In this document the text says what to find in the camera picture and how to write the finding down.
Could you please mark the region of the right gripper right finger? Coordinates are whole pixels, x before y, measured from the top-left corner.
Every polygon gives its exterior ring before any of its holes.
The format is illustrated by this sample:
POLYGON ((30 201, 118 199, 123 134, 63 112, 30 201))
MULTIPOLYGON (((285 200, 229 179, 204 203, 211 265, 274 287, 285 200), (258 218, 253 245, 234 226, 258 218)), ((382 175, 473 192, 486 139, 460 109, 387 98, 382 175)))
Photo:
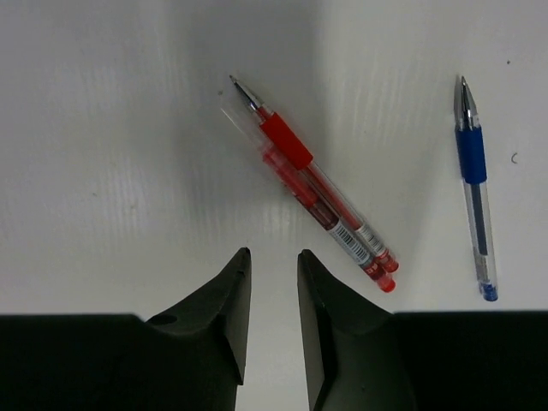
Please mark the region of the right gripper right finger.
POLYGON ((544 311, 389 313, 297 263, 312 410, 544 410, 544 311))

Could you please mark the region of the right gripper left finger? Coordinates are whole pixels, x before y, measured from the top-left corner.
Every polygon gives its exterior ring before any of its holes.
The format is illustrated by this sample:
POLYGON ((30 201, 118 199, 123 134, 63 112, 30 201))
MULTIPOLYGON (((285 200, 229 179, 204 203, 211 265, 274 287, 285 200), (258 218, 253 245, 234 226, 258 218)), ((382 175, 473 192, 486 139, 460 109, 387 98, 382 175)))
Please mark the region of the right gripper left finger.
POLYGON ((252 259, 239 249, 148 320, 129 313, 1 318, 4 410, 232 410, 247 358, 252 259))

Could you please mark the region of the red retractable pen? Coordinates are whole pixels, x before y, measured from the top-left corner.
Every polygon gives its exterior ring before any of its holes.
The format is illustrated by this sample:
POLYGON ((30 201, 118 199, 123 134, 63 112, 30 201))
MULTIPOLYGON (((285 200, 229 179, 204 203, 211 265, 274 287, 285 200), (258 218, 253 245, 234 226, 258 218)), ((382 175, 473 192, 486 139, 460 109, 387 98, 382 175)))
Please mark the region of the red retractable pen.
POLYGON ((357 234, 313 191, 310 184, 297 174, 296 169, 265 137, 259 128, 258 117, 250 109, 246 110, 244 104, 237 102, 235 98, 223 101, 221 110, 238 131, 258 149, 263 163, 277 175, 281 183, 303 208, 340 245, 360 269, 385 293, 395 289, 396 282, 392 276, 394 272, 386 273, 381 266, 375 263, 372 253, 358 239, 357 234))

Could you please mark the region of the red grip gel pen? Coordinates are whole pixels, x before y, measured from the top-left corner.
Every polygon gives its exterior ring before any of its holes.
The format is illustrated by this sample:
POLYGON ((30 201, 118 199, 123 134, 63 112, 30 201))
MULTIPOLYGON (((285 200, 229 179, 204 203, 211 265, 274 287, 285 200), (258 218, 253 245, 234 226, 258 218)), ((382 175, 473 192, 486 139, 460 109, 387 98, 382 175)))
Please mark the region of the red grip gel pen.
POLYGON ((250 111, 258 117, 262 133, 296 169, 297 174, 303 177, 313 191, 357 234, 358 239, 372 253, 375 263, 381 266, 384 272, 397 271, 399 263, 393 252, 384 244, 371 224, 355 210, 338 187, 315 163, 313 155, 283 118, 268 107, 265 101, 241 80, 233 75, 230 76, 230 80, 250 111))

